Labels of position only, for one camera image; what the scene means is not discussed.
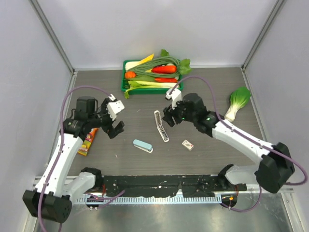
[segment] green tray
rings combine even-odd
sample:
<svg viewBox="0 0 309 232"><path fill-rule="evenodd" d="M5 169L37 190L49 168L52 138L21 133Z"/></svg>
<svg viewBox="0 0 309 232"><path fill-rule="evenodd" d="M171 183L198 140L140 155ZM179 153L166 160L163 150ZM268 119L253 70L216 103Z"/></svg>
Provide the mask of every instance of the green tray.
<svg viewBox="0 0 309 232"><path fill-rule="evenodd" d="M126 63L131 61L139 61L139 59L132 59L132 60L125 60L123 67L122 67L122 79L121 79L121 91L125 92L127 89L125 88L126 80L125 80L125 73L126 73ZM183 90L183 83L180 83L178 88L179 90ZM134 89L130 91L131 94L165 94L168 91L168 88L141 88L141 89Z"/></svg>

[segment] green bean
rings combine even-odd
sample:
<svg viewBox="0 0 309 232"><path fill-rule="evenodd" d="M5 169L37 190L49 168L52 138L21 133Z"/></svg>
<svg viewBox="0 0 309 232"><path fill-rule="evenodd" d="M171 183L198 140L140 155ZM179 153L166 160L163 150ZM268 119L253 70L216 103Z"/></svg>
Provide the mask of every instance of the green bean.
<svg viewBox="0 0 309 232"><path fill-rule="evenodd" d="M180 73L178 70L171 74L146 72L146 70L152 69L155 66L165 65L169 63L174 64L176 67L178 67L180 64L179 60L175 59L174 57L159 57L159 58L150 60L148 62L142 63L140 65L137 65L129 69L128 71L133 71L136 73L136 75L146 75L146 76L161 77L161 78L175 78L176 76L179 76Z"/></svg>

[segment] wooden tabletop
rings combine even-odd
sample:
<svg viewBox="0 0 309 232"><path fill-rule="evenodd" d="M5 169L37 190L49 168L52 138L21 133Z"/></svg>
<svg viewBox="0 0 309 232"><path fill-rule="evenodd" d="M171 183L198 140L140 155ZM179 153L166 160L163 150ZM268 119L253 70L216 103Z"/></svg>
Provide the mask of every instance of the wooden tabletop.
<svg viewBox="0 0 309 232"><path fill-rule="evenodd" d="M125 123L125 131L114 139L99 130L94 138L88 155L77 154L69 175L78 175L84 167L94 167L108 175L151 175L151 174L217 174L228 164L250 165L253 162L236 149L202 134L192 123L182 122L171 128L166 122L163 126L170 138L164 143L155 125L154 111L170 105L170 101L162 94L131 95L125 99L120 91L122 71L80 71L75 86L94 85L112 93L121 100L125 110L117 117ZM206 78L212 85L220 114L224 115L229 108L229 95L244 80L240 68L207 68L194 69L191 75ZM184 82L183 96L196 92L202 97L207 109L213 111L211 93L206 84L191 79ZM106 96L91 89L80 89L73 93L70 110L75 108L79 96L93 96L102 103ZM237 127L262 138L251 103L239 110L236 120ZM139 139L150 143L153 153L144 152L133 146L133 140ZM189 151L182 142L188 140L194 145Z"/></svg>

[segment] orange snack package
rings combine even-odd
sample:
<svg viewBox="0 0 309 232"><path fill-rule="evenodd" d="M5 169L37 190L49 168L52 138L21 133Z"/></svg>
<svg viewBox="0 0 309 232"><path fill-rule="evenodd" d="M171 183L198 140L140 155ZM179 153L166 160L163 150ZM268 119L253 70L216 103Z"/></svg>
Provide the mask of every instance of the orange snack package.
<svg viewBox="0 0 309 232"><path fill-rule="evenodd" d="M96 134L97 131L98 131L98 128L94 128L87 135L87 137L85 138L85 141L83 142L82 147L78 150L79 154L81 154L83 156L87 155L87 153L88 153L88 151L89 151L89 149L91 147L92 141L95 138L95 134Z"/></svg>

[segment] gray wall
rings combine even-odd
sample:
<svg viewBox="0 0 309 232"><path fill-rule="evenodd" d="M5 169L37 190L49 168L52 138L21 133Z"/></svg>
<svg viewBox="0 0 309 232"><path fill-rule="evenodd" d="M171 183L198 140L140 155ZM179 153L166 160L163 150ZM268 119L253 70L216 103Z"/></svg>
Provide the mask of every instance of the gray wall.
<svg viewBox="0 0 309 232"><path fill-rule="evenodd" d="M41 174L70 74L27 0L0 1L0 225L23 229L22 195Z"/></svg>
<svg viewBox="0 0 309 232"><path fill-rule="evenodd" d="M247 74L267 138L288 145L309 172L309 1L288 0ZM303 175L296 171L293 180ZM295 187L309 216L309 185Z"/></svg>
<svg viewBox="0 0 309 232"><path fill-rule="evenodd" d="M75 68L118 68L162 48L194 65L241 65L276 0L38 2Z"/></svg>

